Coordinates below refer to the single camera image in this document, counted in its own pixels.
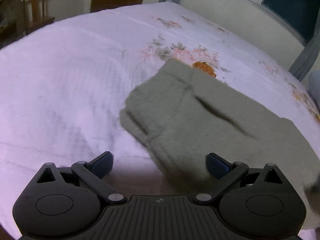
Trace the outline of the grey-green pants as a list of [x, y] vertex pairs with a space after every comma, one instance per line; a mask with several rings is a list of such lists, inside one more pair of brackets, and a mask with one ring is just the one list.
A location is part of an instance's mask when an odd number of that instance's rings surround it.
[[319, 158], [292, 121], [177, 60], [137, 86], [119, 116], [180, 192], [212, 185], [209, 153], [253, 168], [275, 163], [300, 194], [319, 174]]

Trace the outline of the pink floral bed sheet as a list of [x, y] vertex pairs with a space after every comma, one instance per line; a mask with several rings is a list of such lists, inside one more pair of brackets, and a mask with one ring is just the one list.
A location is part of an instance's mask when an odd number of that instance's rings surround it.
[[264, 105], [300, 149], [272, 161], [303, 165], [298, 192], [319, 172], [317, 109], [304, 86], [257, 47], [175, 3], [133, 5], [68, 18], [1, 50], [1, 225], [14, 238], [14, 202], [46, 162], [69, 166], [104, 151], [125, 194], [172, 194], [147, 150], [119, 123], [136, 86], [174, 57], [202, 61], [217, 79]]

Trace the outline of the light blue rolled quilt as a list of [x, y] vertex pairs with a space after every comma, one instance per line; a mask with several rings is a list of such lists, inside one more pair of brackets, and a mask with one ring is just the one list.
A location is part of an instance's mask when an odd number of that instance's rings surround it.
[[320, 71], [311, 72], [309, 75], [309, 94], [310, 96], [319, 102], [320, 97]]

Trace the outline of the grey right curtain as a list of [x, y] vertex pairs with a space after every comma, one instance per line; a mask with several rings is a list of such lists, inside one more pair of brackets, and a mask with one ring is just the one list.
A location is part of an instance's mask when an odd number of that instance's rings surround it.
[[289, 73], [302, 81], [310, 72], [319, 55], [319, 37], [313, 37], [289, 69]]

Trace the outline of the wooden chair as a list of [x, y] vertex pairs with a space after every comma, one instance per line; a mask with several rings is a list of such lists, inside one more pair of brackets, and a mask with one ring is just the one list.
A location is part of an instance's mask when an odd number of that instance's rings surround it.
[[55, 17], [46, 15], [45, 0], [22, 0], [23, 23], [26, 35], [54, 23]]

